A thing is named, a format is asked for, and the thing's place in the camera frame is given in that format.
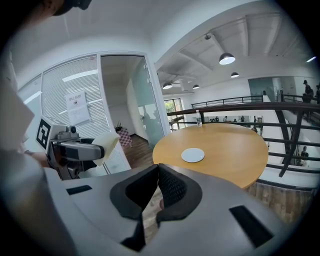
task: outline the ceiling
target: ceiling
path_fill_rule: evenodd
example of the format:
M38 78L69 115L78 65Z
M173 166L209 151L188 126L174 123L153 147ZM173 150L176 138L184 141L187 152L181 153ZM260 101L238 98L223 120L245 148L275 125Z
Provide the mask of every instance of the ceiling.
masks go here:
M200 78L221 68L219 57L225 52L234 55L238 63L250 58L261 58L262 62L284 58L305 63L313 56L299 29L277 8L254 14L248 10L246 15L230 17L227 23L213 27L205 34L183 47L158 69L160 85L167 81L182 81L178 89L175 85L162 90L164 95L192 92L192 86Z
M126 88L132 71L142 57L111 55L101 57L101 72L106 100L109 106L127 101Z

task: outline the white paper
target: white paper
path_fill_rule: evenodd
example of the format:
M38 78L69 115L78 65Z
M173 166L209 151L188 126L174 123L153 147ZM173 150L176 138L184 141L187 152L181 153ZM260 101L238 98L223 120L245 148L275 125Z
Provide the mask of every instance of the white paper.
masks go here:
M64 97L71 125L75 126L91 119L84 90L69 93Z
M84 90L74 92L74 93L69 93L64 96L66 100L66 109L72 110L74 108L80 107L80 106L86 106L87 101L86 101L86 93Z
M90 114L88 111L88 107L86 105L75 107L69 110L68 115L69 115L71 125L73 126L80 124L84 121L90 120Z

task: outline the white wall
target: white wall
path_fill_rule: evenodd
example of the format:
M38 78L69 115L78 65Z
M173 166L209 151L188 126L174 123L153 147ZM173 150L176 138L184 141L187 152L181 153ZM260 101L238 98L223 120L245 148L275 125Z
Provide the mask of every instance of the white wall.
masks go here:
M136 133L136 130L132 122L131 116L129 114L128 106L126 103L109 106L109 112L110 112L110 116L114 126L116 126L118 121L120 121L121 126L128 129L129 135Z
M129 83L126 87L126 100L127 100L127 107L128 107L131 121L132 121L132 125L134 127L135 134L148 140L149 139L148 135L140 119L141 116L139 113L138 103L137 103L137 99L135 96L135 91L134 91L134 87L131 79L129 80Z
M191 104L194 104L242 96L250 96L248 80L246 78L235 78L206 87L200 85L199 89L194 90L190 101Z
M282 76L280 82L283 94L297 95L294 76Z

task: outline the window blind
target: window blind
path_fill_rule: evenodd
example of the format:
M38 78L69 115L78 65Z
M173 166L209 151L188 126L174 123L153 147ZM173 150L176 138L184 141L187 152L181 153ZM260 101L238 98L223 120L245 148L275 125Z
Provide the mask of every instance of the window blind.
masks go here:
M84 90L91 121L76 125L77 132L82 138L96 138L103 132L110 132L99 88L98 74L84 73L97 70L97 68L97 56L89 55L67 61L45 71L41 87L42 114L70 125L65 95ZM110 173L118 173L127 169L117 148L112 151L105 165ZM107 174L103 166L96 169L95 176Z

